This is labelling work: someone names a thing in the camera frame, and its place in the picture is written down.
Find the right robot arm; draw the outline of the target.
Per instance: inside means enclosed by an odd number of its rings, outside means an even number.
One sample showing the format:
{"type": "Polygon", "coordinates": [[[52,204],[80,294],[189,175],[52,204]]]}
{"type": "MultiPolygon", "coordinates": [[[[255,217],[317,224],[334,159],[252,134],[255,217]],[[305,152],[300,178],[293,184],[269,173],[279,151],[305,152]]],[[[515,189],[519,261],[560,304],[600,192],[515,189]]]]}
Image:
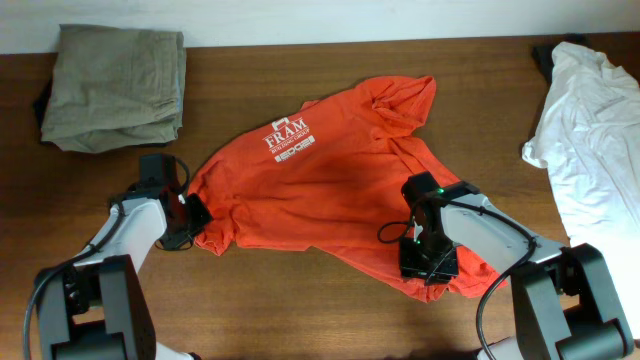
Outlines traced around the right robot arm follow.
{"type": "Polygon", "coordinates": [[[603,255],[589,244],[566,247],[511,219],[476,187],[442,187],[424,172],[401,189],[410,208],[400,238],[402,277],[446,285],[462,274],[468,248],[499,276],[483,292],[481,319],[495,289],[511,286],[516,333],[481,343],[481,359],[622,359],[635,343],[603,255]]]}

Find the orange polo shirt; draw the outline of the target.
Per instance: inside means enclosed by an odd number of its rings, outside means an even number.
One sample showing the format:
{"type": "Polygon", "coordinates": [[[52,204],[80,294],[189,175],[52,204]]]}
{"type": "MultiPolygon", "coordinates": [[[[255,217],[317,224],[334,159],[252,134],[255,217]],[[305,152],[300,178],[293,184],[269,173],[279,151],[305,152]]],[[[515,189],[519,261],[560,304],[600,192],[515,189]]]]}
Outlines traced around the orange polo shirt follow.
{"type": "Polygon", "coordinates": [[[482,295],[497,273],[472,251],[457,250],[450,282],[427,285],[403,278],[398,248],[385,243],[409,215],[401,188],[410,176],[456,182],[415,136],[436,89],[430,76],[370,78],[237,137],[191,181],[212,215],[197,246],[218,255],[231,245],[316,248],[423,302],[482,295]]]}

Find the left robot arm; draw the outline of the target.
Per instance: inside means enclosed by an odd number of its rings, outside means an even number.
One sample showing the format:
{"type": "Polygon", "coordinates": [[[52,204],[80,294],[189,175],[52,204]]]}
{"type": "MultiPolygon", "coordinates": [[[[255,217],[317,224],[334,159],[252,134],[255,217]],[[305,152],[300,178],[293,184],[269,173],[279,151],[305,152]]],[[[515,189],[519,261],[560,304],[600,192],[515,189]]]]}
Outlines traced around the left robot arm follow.
{"type": "Polygon", "coordinates": [[[149,251],[185,250],[212,216],[195,195],[155,186],[113,197],[109,218],[83,249],[34,281],[23,322],[23,355],[38,323],[45,359],[193,359],[156,339],[138,272],[149,251]]]}

